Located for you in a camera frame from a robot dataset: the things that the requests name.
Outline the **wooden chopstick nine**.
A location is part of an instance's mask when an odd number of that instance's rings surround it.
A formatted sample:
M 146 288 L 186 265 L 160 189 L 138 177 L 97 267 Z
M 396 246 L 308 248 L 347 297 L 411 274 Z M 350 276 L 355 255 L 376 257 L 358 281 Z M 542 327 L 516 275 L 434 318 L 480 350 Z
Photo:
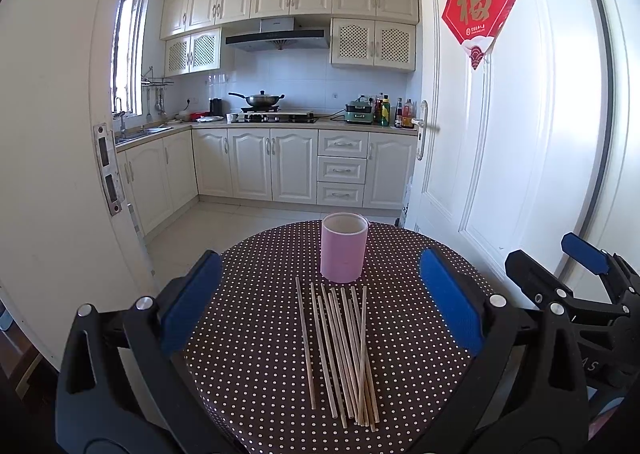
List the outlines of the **wooden chopstick nine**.
M 366 316 L 367 316 L 367 287 L 362 289 L 360 313 L 360 367 L 359 367 L 359 396 L 358 416 L 362 426 L 369 425 L 367 410 L 367 375 L 366 375 Z

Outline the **wooden chopstick one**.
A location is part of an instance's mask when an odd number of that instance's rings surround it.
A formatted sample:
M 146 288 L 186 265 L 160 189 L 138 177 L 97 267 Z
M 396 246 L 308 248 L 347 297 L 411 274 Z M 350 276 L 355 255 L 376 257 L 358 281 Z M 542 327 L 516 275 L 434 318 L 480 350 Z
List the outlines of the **wooden chopstick one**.
M 316 397 L 316 393 L 314 392 L 314 373 L 312 373 L 311 355 L 310 355 L 309 340 L 308 340 L 308 333 L 307 333 L 307 327 L 306 327 L 302 286 L 300 286 L 300 280 L 298 275 L 296 275 L 295 277 L 295 286 L 296 286 L 296 296 L 297 296 L 297 304 L 298 304 L 298 311 L 299 311 L 300 330 L 302 331 L 302 336 L 303 336 L 309 402 L 310 402 L 311 410 L 316 411 L 317 397 Z

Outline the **wooden chopstick eight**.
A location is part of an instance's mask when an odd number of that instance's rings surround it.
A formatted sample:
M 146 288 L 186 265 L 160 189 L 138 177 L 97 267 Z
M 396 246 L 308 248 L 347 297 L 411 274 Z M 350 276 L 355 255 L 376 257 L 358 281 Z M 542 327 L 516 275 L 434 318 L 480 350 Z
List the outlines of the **wooden chopstick eight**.
M 350 293 L 352 293 L 352 291 L 355 291 L 355 293 L 357 294 L 357 306 L 358 306 L 358 310 L 359 313 L 361 313 L 361 298 L 358 298 L 358 293 L 356 291 L 356 287 L 352 286 L 352 288 L 350 289 Z M 373 375 L 372 375 L 372 370 L 371 370 L 371 365 L 370 365 L 370 360 L 369 360 L 369 351 L 368 351 L 368 346 L 367 346 L 367 317 L 366 317 L 366 361 L 367 361 L 367 373 L 369 376 L 369 382 L 368 382 L 368 387 L 370 390 L 370 399 L 371 402 L 373 403 L 373 408 L 374 408 L 374 418 L 375 418 L 375 427 L 376 430 L 378 430 L 378 424 L 380 423 L 380 412 L 378 411 L 378 401 L 376 401 L 376 394 L 375 394 L 375 388 L 374 388 L 374 382 L 373 382 Z

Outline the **wooden chopstick four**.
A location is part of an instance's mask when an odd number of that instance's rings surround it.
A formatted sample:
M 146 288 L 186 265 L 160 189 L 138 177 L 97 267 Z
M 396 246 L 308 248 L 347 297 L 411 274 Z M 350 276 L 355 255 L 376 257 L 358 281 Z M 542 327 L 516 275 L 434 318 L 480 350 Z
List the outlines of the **wooden chopstick four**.
M 326 289 L 326 286 L 324 285 L 321 286 L 321 289 L 322 289 L 323 301 L 326 304 L 326 313 L 329 315 L 330 327 L 332 330 L 333 348 L 334 348 L 335 356 L 337 359 L 337 363 L 340 366 L 338 370 L 341 372 L 341 385 L 343 388 L 343 396 L 344 396 L 346 408 L 347 408 L 347 416 L 349 418 L 354 419 L 354 412 L 352 411 L 352 401 L 350 401 L 350 391 L 349 391 L 350 384 L 349 384 L 349 378 L 346 370 L 347 365 L 345 363 L 343 343 L 341 340 L 340 333 L 338 333 L 337 319 L 335 318 L 333 305 L 330 299 L 331 292 L 328 291 Z

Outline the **wooden chopstick seven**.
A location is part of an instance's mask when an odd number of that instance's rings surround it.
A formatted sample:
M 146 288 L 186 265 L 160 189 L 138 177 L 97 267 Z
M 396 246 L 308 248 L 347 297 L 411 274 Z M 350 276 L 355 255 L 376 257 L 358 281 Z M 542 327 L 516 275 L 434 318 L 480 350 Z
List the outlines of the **wooden chopstick seven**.
M 358 320 L 360 313 L 357 306 L 357 294 L 355 291 L 349 294 L 348 290 L 342 287 L 341 297 L 349 336 L 349 348 L 352 352 L 352 364 L 354 364 L 356 422 L 362 427 L 369 428 L 371 432 L 375 432 L 374 408 L 368 387 L 367 361 L 362 356 L 364 349 Z

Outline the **wooden chopstick three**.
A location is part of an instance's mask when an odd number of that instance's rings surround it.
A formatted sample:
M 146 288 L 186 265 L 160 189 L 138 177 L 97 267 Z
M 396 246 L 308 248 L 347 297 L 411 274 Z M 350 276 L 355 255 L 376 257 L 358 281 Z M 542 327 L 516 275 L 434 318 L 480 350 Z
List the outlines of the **wooden chopstick three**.
M 332 387 L 331 399 L 334 402 L 337 413 L 340 414 L 340 421 L 344 429 L 347 428 L 347 414 L 345 411 L 345 405 L 343 402 L 343 393 L 341 390 L 341 377 L 338 366 L 336 365 L 335 352 L 333 348 L 330 324 L 328 314 L 326 313 L 326 305 L 323 302 L 321 295 L 317 297 L 317 303 L 320 311 L 320 322 L 322 326 L 322 332 L 324 336 L 324 349 L 326 349 L 326 359 L 329 362 L 329 370 L 331 373 L 330 386 Z

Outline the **wooden chopstick ten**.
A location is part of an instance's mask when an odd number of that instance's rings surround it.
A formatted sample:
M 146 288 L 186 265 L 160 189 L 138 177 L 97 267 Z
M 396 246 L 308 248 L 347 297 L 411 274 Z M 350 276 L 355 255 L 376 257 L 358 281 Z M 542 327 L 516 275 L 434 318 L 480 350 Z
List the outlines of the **wooden chopstick ten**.
M 354 412 L 355 422 L 362 426 L 359 422 L 358 416 L 358 396 L 359 396 L 359 387 L 358 387 L 358 379 L 355 370 L 354 357 L 352 356 L 352 348 L 350 348 L 349 335 L 348 335 L 348 327 L 345 324 L 345 312 L 342 309 L 340 303 L 340 293 L 337 292 L 334 287 L 330 289 L 331 295 L 331 303 L 333 305 L 335 318 L 337 319 L 337 327 L 338 333 L 340 333 L 341 340 L 343 343 L 344 357 L 345 363 L 347 365 L 346 370 L 349 378 L 350 384 L 350 401 L 352 401 L 352 411 Z

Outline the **wooden chopstick six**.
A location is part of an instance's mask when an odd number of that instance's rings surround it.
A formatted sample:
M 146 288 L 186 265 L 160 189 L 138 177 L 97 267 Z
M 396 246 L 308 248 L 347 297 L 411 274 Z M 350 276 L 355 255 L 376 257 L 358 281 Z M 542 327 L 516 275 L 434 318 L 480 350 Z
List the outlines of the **wooden chopstick six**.
M 348 308 L 348 319 L 349 319 L 349 324 L 350 324 L 350 340 L 352 341 L 352 348 L 354 348 L 357 352 L 357 358 L 359 361 L 359 366 L 360 366 L 360 340 L 359 340 L 359 333 L 358 333 L 358 325 L 357 325 L 357 321 L 356 321 L 356 315 L 354 313 L 354 311 L 352 311 L 352 300 L 349 298 L 348 296 L 348 292 L 346 291 L 345 287 L 342 286 L 339 290 L 339 292 L 341 293 L 340 297 L 341 297 L 341 303 L 344 305 L 344 307 Z M 368 410 L 368 416 L 369 416 L 369 425 L 366 427 L 370 427 L 373 425 L 372 422 L 372 413 L 370 411 L 370 406 L 368 403 L 368 389 L 367 389 L 367 410 Z

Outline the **wooden chopstick two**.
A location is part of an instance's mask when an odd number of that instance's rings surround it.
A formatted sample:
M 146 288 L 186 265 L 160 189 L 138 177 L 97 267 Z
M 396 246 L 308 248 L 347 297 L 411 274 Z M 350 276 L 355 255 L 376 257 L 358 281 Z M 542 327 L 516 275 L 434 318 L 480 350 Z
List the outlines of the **wooden chopstick two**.
M 329 367 L 328 367 L 328 363 L 326 363 L 326 348 L 324 348 L 323 332 L 321 330 L 321 325 L 320 325 L 319 307 L 317 303 L 316 291 L 314 290 L 314 283 L 311 283 L 311 302 L 312 302 L 312 312 L 314 312 L 314 329 L 316 330 L 316 336 L 318 341 L 318 349 L 320 354 L 320 362 L 322 366 L 322 375 L 323 375 L 324 385 L 326 386 L 326 394 L 328 395 L 331 416 L 332 418 L 336 419 L 338 417 L 338 412 L 335 404 Z

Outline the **wooden chopstick five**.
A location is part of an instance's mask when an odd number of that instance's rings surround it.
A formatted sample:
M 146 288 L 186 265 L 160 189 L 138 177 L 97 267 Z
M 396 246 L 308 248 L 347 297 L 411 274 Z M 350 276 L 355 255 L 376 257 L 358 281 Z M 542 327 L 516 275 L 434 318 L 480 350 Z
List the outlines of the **wooden chopstick five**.
M 340 330 L 343 341 L 343 349 L 345 351 L 345 362 L 347 364 L 347 373 L 350 382 L 350 401 L 352 401 L 352 411 L 354 411 L 354 419 L 360 426 L 369 425 L 369 416 L 366 401 L 363 400 L 364 393 L 360 391 L 358 368 L 359 361 L 357 352 L 352 348 L 350 340 L 350 324 L 348 319 L 348 308 L 341 303 L 341 293 L 336 289 L 331 289 L 331 301 L 336 313 L 337 327 Z

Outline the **white panel door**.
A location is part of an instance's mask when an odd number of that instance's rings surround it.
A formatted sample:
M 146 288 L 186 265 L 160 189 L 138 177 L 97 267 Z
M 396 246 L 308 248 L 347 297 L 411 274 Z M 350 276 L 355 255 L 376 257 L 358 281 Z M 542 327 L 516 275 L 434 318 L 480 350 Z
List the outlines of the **white panel door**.
M 449 246 L 497 285 L 520 249 L 582 297 L 599 280 L 562 252 L 586 235 L 611 135 L 611 50 L 602 0 L 516 0 L 478 66 L 422 0 L 423 155 L 407 226 Z

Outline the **brown polka dot tablecloth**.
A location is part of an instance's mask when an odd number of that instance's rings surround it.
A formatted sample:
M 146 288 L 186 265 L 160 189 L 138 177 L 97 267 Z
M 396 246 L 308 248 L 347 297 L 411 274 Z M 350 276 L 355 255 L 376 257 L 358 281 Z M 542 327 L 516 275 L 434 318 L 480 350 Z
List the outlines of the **brown polka dot tablecloth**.
M 471 363 L 420 278 L 429 237 L 385 223 L 369 228 L 357 292 L 367 287 L 367 341 L 381 422 L 343 428 L 329 402 L 312 411 L 295 277 L 314 373 L 324 393 L 311 283 L 321 278 L 318 221 L 249 237 L 222 256 L 219 289 L 183 356 L 212 421 L 250 453 L 403 453 L 431 424 Z

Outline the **pink cylindrical cup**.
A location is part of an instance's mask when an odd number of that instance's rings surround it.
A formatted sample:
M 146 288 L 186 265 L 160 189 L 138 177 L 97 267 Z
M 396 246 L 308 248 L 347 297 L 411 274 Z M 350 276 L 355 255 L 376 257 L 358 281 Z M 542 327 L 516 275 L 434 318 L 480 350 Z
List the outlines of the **pink cylindrical cup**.
M 360 278 L 369 222 L 360 214 L 335 213 L 321 222 L 320 273 L 337 284 Z

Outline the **black wok with lid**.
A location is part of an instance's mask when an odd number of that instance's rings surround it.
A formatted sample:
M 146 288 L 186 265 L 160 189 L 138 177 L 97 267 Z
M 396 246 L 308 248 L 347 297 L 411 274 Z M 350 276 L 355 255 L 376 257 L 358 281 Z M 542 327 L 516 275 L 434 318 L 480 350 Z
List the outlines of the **black wok with lid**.
M 245 101 L 243 111 L 273 111 L 277 110 L 278 102 L 284 99 L 284 95 L 267 95 L 263 90 L 258 95 L 244 96 L 237 92 L 229 92 L 229 96 L 238 97 Z

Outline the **black range hood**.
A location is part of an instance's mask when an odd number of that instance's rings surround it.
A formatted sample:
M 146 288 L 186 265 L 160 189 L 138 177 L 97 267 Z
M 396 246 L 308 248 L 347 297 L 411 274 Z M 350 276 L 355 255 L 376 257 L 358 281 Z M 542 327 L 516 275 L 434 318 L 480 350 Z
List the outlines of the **black range hood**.
M 271 18 L 262 19 L 257 32 L 228 35 L 224 44 L 246 52 L 328 49 L 330 39 L 325 26 L 308 28 L 294 18 Z

